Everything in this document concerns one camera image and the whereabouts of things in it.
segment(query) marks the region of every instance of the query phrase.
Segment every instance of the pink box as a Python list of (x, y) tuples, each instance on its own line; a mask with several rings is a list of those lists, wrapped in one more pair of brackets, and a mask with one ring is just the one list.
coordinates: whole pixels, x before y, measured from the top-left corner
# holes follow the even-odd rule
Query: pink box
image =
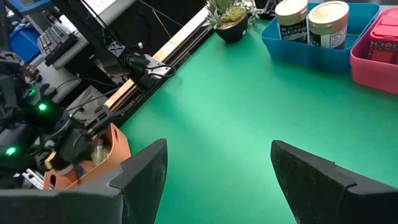
[(388, 11), (397, 9), (398, 8), (388, 9), (380, 13), (376, 21), (373, 22), (370, 28), (351, 49), (351, 56), (349, 59), (351, 74), (356, 83), (394, 94), (398, 94), (398, 65), (376, 62), (368, 60), (367, 58), (371, 42), (371, 31), (383, 15)]

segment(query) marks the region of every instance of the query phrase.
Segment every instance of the canister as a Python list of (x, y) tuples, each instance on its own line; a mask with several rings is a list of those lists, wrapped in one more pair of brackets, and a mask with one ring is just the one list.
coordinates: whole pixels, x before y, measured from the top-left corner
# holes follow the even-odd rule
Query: canister
[(308, 14), (310, 45), (344, 49), (349, 6), (343, 1), (330, 1), (314, 7)]
[(281, 40), (307, 44), (307, 0), (283, 0), (275, 8)]

